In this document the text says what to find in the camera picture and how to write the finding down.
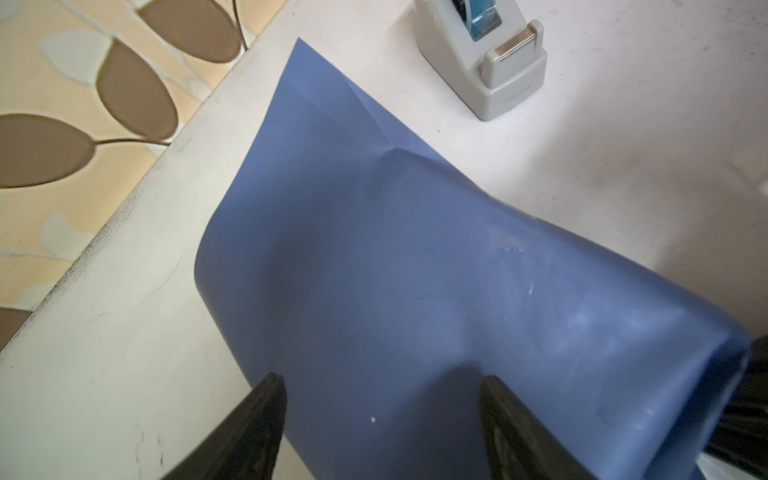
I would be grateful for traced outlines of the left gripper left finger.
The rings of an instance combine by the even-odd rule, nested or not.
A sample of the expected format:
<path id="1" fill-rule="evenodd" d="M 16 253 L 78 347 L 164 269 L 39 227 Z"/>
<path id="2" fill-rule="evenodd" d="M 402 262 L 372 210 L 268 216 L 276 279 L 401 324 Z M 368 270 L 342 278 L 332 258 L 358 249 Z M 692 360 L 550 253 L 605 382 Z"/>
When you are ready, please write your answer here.
<path id="1" fill-rule="evenodd" d="M 287 390 L 270 373 L 167 479 L 255 479 L 273 476 L 285 425 Z"/>

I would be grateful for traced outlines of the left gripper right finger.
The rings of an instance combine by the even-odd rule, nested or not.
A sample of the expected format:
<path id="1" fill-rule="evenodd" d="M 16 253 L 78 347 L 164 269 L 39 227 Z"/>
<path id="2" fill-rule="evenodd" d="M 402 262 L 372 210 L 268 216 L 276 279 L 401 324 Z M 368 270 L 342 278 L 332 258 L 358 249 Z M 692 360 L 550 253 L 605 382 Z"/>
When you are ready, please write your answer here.
<path id="1" fill-rule="evenodd" d="M 479 409 L 493 479 L 594 477 L 499 377 L 483 378 Z"/>

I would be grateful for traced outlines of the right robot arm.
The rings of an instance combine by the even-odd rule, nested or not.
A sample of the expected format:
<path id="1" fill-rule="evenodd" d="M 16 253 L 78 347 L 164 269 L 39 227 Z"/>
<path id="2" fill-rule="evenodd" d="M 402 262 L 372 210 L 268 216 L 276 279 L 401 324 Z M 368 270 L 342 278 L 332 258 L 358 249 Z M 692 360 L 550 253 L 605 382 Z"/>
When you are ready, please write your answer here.
<path id="1" fill-rule="evenodd" d="M 747 371 L 705 452 L 767 478 L 767 336 L 753 342 Z"/>

